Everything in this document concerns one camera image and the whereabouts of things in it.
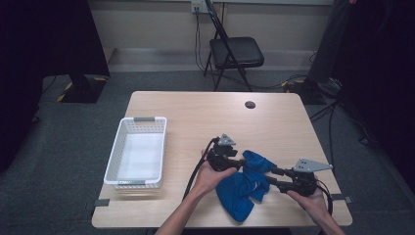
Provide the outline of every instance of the dark curtain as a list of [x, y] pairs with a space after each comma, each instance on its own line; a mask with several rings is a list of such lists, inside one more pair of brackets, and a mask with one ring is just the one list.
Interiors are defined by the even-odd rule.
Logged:
[[415, 2], [360, 0], [335, 77], [415, 192]]
[[86, 0], [0, 2], [0, 169], [12, 161], [49, 75], [110, 76]]
[[348, 0], [335, 0], [332, 12], [324, 29], [314, 61], [308, 71], [307, 79], [326, 83], [332, 77], [333, 67], [341, 46], [348, 19], [354, 5]]

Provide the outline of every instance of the white wall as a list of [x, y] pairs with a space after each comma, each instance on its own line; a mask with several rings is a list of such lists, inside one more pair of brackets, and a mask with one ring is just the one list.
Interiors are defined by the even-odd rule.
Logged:
[[[194, 48], [197, 24], [190, 2], [95, 0], [89, 4], [106, 48]], [[228, 34], [252, 36], [262, 50], [316, 50], [331, 10], [330, 5], [225, 6]], [[200, 26], [204, 49], [214, 35], [208, 15], [200, 15]]]

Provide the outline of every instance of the folding chair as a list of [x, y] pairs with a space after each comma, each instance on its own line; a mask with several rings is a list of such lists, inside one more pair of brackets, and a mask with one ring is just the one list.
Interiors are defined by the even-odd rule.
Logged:
[[206, 0], [206, 3], [207, 11], [216, 28], [216, 33], [214, 38], [209, 42], [210, 53], [207, 58], [204, 76], [206, 76], [208, 72], [208, 67], [211, 69], [210, 59], [213, 57], [215, 68], [220, 70], [217, 81], [215, 81], [212, 72], [214, 91], [216, 91], [219, 86], [223, 72], [232, 69], [238, 70], [248, 89], [253, 91], [247, 81], [247, 72], [245, 71], [245, 68], [261, 67], [264, 61], [262, 52], [256, 44], [256, 41], [251, 37], [228, 37], [214, 10], [213, 4], [210, 0]]

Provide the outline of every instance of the blue towel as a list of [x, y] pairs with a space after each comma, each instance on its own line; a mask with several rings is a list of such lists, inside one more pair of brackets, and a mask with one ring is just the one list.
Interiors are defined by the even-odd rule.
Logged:
[[252, 151], [243, 153], [246, 165], [242, 172], [235, 172], [222, 179], [216, 186], [216, 194], [222, 206], [238, 222], [243, 222], [253, 210], [253, 199], [262, 202], [263, 195], [269, 191], [269, 183], [264, 173], [276, 166], [261, 155]]

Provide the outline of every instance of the wooden table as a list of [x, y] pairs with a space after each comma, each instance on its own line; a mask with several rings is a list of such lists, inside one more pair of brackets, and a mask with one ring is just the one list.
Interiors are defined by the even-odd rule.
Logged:
[[[255, 103], [246, 108], [247, 101]], [[296, 94], [221, 92], [134, 92], [126, 117], [166, 117], [167, 133], [163, 183], [157, 196], [124, 196], [113, 186], [103, 185], [100, 200], [110, 199], [106, 207], [95, 209], [95, 227], [160, 227], [180, 204], [189, 177], [208, 141], [228, 134], [238, 150], [268, 158], [279, 167], [291, 168], [299, 158], [327, 163], [326, 157]], [[318, 171], [332, 194], [341, 191], [331, 170]], [[288, 177], [278, 179], [290, 181]], [[350, 225], [345, 201], [334, 202], [334, 219]], [[187, 227], [292, 227], [314, 225], [306, 212], [275, 186], [255, 203], [248, 219], [236, 222], [222, 207], [216, 193], [206, 195]]]

